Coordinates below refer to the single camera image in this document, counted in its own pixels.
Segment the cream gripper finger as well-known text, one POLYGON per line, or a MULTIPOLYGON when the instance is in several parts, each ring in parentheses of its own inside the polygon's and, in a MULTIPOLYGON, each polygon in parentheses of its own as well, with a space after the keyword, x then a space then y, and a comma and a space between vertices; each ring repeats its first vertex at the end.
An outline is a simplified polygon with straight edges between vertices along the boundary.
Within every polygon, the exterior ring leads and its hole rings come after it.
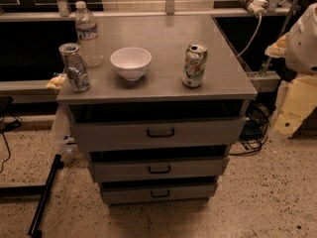
POLYGON ((291 137, 317 107, 317 77, 299 74, 278 88, 272 129, 282 137, 291 137))

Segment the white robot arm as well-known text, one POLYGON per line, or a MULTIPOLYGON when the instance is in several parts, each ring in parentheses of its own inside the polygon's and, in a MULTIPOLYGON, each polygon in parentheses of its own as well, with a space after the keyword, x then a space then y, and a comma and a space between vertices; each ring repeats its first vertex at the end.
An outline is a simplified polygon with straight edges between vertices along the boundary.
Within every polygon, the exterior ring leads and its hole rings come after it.
POLYGON ((317 3, 264 53, 284 58, 286 67, 297 73, 280 83, 271 117, 272 133, 290 138, 317 107, 317 3))

